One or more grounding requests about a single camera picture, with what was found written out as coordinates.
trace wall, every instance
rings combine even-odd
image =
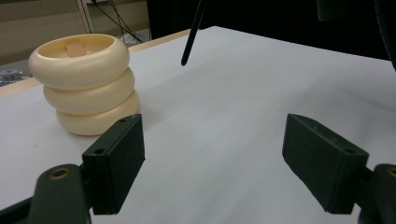
[[[79,0],[37,0],[0,4],[0,65],[28,59],[40,45],[53,39],[85,34]],[[117,10],[133,31],[149,28],[144,0],[114,0]],[[116,18],[108,2],[99,5]],[[120,28],[89,5],[94,33],[120,35]]]

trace screw hole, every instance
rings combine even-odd
[[[352,149],[350,149],[350,148],[344,148],[344,151],[345,152],[347,152],[347,153],[350,153],[350,154],[354,154],[355,153],[355,151],[354,150],[352,150]]]
[[[388,169],[388,172],[389,172],[391,175],[393,175],[393,177],[396,177],[396,168],[395,168],[395,167],[389,168],[389,169]]]
[[[62,179],[67,177],[70,174],[70,169],[69,168],[59,168],[57,170],[52,171],[49,174],[49,179],[51,180],[57,180],[57,179]]]
[[[93,153],[95,153],[96,155],[100,155],[100,154],[103,154],[104,152],[105,152],[104,149],[98,148],[98,149],[96,149]]]

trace stacked rubber rings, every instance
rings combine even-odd
[[[111,35],[72,35],[35,49],[33,77],[56,118],[71,133],[98,135],[137,113],[139,97],[127,47]]]

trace white table surface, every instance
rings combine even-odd
[[[288,113],[316,119],[396,163],[396,73],[389,61],[220,27],[134,53],[146,161],[115,216],[92,223],[357,223],[323,211],[282,157]],[[0,98],[0,209],[33,195],[52,166],[81,164],[96,137],[64,130],[42,86]]]

